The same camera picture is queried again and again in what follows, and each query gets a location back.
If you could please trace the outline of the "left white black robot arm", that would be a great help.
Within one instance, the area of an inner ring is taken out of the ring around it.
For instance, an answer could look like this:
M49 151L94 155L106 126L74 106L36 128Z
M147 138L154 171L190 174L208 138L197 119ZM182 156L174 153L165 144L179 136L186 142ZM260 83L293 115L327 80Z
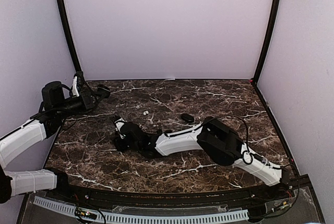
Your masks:
M64 96L65 89L69 91L68 98ZM59 133L68 117L93 111L109 96L108 87L98 85L94 91L86 81L79 82L77 78L70 88L60 81L46 84L42 88L43 101L38 113L1 137L1 203L16 195L42 190L53 190L62 201L69 201L74 190L65 172L54 168L11 172L6 168L30 147Z

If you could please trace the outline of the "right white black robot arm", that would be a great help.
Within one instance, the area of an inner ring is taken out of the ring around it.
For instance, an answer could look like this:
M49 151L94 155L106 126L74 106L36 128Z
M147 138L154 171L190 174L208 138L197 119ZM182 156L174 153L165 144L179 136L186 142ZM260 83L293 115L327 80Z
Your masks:
M214 163L243 169L262 180L268 186L266 195L271 200L279 199L287 190L288 169L256 153L247 141L214 117L207 117L202 123L182 131L156 134L146 133L139 125L127 122L118 115L113 117L113 124L118 134L113 143L120 152L133 150L154 159L184 151L203 150Z

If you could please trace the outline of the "black round charging case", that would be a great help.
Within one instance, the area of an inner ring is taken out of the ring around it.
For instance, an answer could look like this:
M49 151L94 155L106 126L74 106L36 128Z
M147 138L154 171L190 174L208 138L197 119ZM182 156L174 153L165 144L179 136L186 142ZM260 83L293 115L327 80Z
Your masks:
M99 84L97 86L97 94L101 97L101 98L108 98L110 96L110 89L103 85L103 84Z

